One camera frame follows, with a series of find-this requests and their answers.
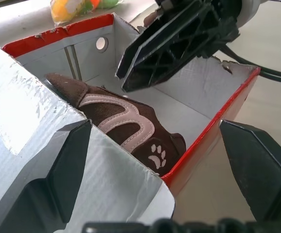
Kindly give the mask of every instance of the brown suede shoe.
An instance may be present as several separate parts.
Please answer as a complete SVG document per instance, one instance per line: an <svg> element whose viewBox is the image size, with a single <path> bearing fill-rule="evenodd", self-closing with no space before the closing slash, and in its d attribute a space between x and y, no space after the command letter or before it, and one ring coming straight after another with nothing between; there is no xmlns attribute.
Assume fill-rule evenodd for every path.
<svg viewBox="0 0 281 233"><path fill-rule="evenodd" d="M59 74L46 78L94 125L160 176L184 154L183 137L166 131L153 108Z"/></svg>

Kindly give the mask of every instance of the paw print logo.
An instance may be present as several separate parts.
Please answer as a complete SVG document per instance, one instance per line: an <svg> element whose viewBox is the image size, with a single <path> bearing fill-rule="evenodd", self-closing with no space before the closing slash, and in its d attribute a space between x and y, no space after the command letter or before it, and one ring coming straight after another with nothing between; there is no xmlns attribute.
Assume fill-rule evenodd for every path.
<svg viewBox="0 0 281 233"><path fill-rule="evenodd" d="M165 152L165 150L162 151L161 146L156 147L156 145L153 144L151 146L151 151L152 151L152 153L155 153L157 151L157 153L160 155L160 157L162 159L162 162L161 162L161 159L156 155L150 155L148 157L150 160L152 160L155 163L156 169L159 169L160 167L164 167L165 164L166 164L166 159L165 159L166 152Z"/></svg>

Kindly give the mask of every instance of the table surface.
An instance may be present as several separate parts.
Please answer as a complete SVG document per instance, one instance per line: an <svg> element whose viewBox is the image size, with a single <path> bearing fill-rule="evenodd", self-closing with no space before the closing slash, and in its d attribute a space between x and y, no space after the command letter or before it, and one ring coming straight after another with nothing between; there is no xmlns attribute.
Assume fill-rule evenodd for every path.
<svg viewBox="0 0 281 233"><path fill-rule="evenodd" d="M30 9L33 1L38 4ZM114 11L132 21L133 26L139 26L144 17L156 8L153 0L142 3L142 7L135 10L136 1L126 0L119 10L115 8ZM0 13L3 13L0 17L0 46L53 27L48 0L18 3L0 8ZM254 63L281 71L280 2L262 4L256 16L240 32L241 36L229 44L234 52ZM230 60L222 53L216 55ZM267 131L281 145L281 83L259 77L235 121ZM189 183L176 199L174 218L178 222L201 220L213 223L227 216L253 219L232 176L222 141L198 163Z"/></svg>

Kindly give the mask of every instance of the plastic bag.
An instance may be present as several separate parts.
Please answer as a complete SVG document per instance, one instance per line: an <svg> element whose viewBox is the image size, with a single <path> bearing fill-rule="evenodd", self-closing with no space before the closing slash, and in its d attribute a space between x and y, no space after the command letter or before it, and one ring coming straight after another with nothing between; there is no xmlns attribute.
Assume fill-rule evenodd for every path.
<svg viewBox="0 0 281 233"><path fill-rule="evenodd" d="M51 14L55 25L67 23L74 17L96 8L112 8L123 0L51 0Z"/></svg>

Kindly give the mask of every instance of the round hole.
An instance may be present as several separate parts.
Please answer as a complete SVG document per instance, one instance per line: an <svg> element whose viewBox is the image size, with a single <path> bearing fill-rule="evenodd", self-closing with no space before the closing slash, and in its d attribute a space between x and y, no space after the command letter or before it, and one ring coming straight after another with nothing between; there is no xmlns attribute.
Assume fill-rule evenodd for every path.
<svg viewBox="0 0 281 233"><path fill-rule="evenodd" d="M99 52L105 52L108 48L108 39L106 37L100 37L96 41L96 48Z"/></svg>

